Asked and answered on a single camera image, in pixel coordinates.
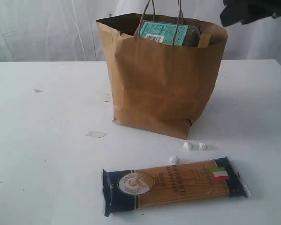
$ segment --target black fabric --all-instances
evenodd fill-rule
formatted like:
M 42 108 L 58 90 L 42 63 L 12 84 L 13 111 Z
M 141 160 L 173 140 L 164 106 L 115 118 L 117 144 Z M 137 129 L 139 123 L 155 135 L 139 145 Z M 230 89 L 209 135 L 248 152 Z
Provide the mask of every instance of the black fabric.
M 110 213 L 131 211 L 135 209 L 135 196 L 121 192 L 117 186 L 118 181 L 131 170 L 106 172 L 103 171 L 103 192 L 105 197 L 105 217 Z
M 225 9 L 220 15 L 224 27 L 241 22 L 248 24 L 265 17 L 281 16 L 281 0 L 223 0 Z
M 234 172 L 227 157 L 219 158 L 214 160 L 218 167 L 224 167 L 230 177 L 230 179 L 225 180 L 229 188 L 229 197 L 243 196 L 248 197 L 245 192 L 243 185 L 241 184 L 238 176 Z

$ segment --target pasta package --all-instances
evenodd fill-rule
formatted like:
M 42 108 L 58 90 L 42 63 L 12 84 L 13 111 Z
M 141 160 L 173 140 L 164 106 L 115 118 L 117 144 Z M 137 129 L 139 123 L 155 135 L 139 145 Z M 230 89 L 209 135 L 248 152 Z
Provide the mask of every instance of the pasta package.
M 110 213 L 221 197 L 248 197 L 228 158 L 141 170 L 103 171 Z

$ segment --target table surface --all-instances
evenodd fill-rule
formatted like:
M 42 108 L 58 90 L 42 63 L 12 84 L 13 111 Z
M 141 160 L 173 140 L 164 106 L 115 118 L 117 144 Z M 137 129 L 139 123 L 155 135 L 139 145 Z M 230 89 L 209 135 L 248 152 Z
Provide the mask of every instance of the table surface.
M 0 62 L 0 225 L 281 225 L 281 67 L 223 61 L 189 139 L 112 123 L 105 62 Z M 86 136 L 107 133 L 103 138 Z M 103 216 L 101 171 L 229 156 L 251 198 L 173 204 Z

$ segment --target stain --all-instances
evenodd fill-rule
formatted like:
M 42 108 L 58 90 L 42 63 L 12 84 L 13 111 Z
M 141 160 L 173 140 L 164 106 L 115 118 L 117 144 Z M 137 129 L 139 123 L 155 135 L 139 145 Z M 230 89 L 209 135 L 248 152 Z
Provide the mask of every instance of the stain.
M 107 135 L 106 133 L 102 133 L 94 130 L 86 134 L 87 137 L 95 137 L 95 138 L 102 138 L 105 137 L 106 135 Z
M 106 96 L 104 97 L 104 102 L 110 102 L 110 95 L 106 94 Z
M 43 92 L 43 90 L 39 90 L 39 89 L 36 89 L 36 88 L 34 88 L 34 91 L 35 91 L 36 93 L 41 93 L 41 92 Z

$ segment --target white cloth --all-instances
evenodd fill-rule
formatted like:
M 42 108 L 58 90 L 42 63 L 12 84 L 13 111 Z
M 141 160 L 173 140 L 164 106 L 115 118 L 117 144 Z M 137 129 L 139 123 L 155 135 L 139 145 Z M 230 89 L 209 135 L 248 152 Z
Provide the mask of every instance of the white cloth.
M 95 21 L 142 13 L 146 0 L 0 0 L 0 61 L 105 60 Z M 177 0 L 155 0 L 156 13 L 177 16 Z M 182 0 L 185 17 L 220 24 L 221 0 Z M 224 59 L 276 59 L 281 18 L 227 28 Z

